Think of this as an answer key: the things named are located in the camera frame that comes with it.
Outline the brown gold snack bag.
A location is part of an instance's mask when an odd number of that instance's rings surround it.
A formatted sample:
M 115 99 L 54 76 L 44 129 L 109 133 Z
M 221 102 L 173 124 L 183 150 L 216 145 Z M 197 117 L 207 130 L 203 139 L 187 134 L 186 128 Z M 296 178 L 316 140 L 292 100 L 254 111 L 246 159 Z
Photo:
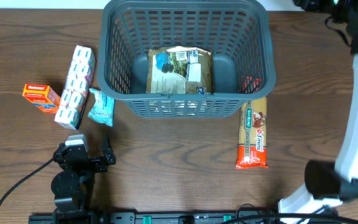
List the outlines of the brown gold snack bag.
M 162 47 L 148 53 L 147 93 L 204 95 L 213 90 L 213 55 L 197 47 Z

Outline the San Remo spaghetti packet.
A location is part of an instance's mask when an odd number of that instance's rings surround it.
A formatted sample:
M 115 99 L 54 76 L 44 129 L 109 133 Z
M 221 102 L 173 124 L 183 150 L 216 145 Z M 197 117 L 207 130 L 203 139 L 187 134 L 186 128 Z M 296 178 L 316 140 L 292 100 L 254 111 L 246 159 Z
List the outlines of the San Remo spaghetti packet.
M 247 100 L 240 110 L 236 169 L 267 168 L 267 97 Z

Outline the grey plastic basket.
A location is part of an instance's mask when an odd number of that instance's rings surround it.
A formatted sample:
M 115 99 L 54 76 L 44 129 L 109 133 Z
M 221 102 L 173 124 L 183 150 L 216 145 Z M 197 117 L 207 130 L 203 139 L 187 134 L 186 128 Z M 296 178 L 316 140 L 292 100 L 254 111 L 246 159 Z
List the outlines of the grey plastic basket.
M 149 51 L 172 46 L 211 52 L 212 93 L 147 93 Z M 227 117 L 276 80 L 269 15 L 257 1 L 111 1 L 103 10 L 98 85 L 137 116 Z

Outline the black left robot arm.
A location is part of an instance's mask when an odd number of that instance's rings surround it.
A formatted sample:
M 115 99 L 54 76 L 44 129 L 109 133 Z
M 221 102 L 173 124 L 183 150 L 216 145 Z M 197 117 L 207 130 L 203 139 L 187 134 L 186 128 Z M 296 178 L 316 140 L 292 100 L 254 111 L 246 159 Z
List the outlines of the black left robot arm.
M 89 144 L 84 134 L 72 135 L 59 144 L 53 161 L 63 171 L 51 183 L 56 210 L 52 213 L 54 224 L 105 224 L 110 222 L 107 213 L 90 208 L 95 174 L 107 172 L 116 163 L 116 157 L 106 134 L 101 146 L 102 156 L 88 157 Z

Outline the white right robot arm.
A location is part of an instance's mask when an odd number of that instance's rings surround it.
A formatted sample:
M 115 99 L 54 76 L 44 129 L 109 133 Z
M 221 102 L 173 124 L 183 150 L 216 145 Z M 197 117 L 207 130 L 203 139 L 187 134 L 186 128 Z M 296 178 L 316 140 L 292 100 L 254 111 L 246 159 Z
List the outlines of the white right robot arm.
M 325 209 L 358 198 L 358 0 L 296 0 L 308 12 L 329 14 L 329 20 L 345 23 L 337 33 L 354 57 L 354 87 L 351 110 L 341 150 L 334 162 L 310 160 L 304 184 L 278 203 L 281 223 L 309 223 Z

